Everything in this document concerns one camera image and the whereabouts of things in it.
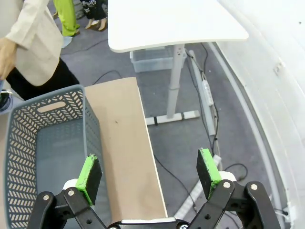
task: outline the gray carpet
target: gray carpet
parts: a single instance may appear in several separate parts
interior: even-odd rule
[[[108,35],[105,32],[85,30],[83,27],[87,19],[79,20],[81,34],[75,37],[72,43],[62,50],[62,59],[75,73],[84,86],[91,85],[102,74],[110,70],[117,70],[122,77],[137,77],[146,117],[164,115],[166,112],[167,88],[170,80],[170,71],[155,71],[135,73],[129,59],[129,53],[113,53],[108,46]],[[186,45],[196,53],[202,65],[205,51],[199,44]],[[245,117],[243,109],[220,65],[213,53],[208,49],[209,57],[206,65],[206,75],[210,83],[213,99],[219,110],[219,145],[223,158],[223,165],[227,167],[233,163],[244,163],[249,170],[248,181],[259,180],[270,193],[265,168],[255,142],[252,130]],[[99,80],[99,83],[118,79],[120,76],[111,72]],[[181,76],[177,112],[199,110],[197,92],[193,86],[190,74],[184,65]],[[149,134],[152,148],[159,160],[173,172],[189,189],[192,190],[198,180],[196,172],[197,150],[200,147],[209,147],[208,138],[201,119],[186,120],[183,122],[168,123],[150,126]],[[164,199],[169,216],[173,216],[187,197],[187,193],[171,175],[157,164]],[[242,167],[230,170],[236,177],[244,174]],[[199,207],[205,202],[203,195],[198,199]],[[191,220],[194,212],[187,215]],[[236,226],[224,216],[221,228],[234,229]]]

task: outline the person's arm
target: person's arm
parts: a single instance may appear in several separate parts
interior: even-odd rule
[[[29,49],[49,0],[24,0],[22,10],[6,38]]]
[[[31,47],[48,2],[49,0],[24,0],[17,21],[10,32],[0,39],[0,80],[5,80],[15,67],[17,45],[24,49]]]

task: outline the black pants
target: black pants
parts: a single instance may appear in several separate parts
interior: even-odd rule
[[[41,86],[30,84],[17,68],[10,72],[6,80],[10,83],[12,89],[24,100],[80,83],[62,59],[59,60],[53,76]]]
[[[107,17],[102,8],[102,0],[81,0],[81,3],[88,19],[102,20]]]

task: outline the screw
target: screw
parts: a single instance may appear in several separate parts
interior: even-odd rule
[[[225,188],[229,188],[229,187],[231,187],[231,185],[230,185],[229,182],[224,182],[224,187],[225,187]]]
[[[188,225],[186,225],[186,224],[183,224],[179,227],[179,229],[187,229],[187,228],[188,228]]]
[[[252,184],[252,185],[251,185],[251,189],[257,190],[257,185],[256,185],[256,184]]]
[[[43,200],[48,200],[49,199],[49,196],[48,195],[44,195],[43,196]]]
[[[73,195],[74,195],[74,191],[73,191],[73,190],[70,190],[70,191],[68,192],[68,195],[69,195],[69,196],[73,196]]]

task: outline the white wall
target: white wall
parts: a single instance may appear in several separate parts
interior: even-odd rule
[[[218,45],[244,86],[279,167],[294,228],[305,227],[305,1],[219,0],[248,31]]]

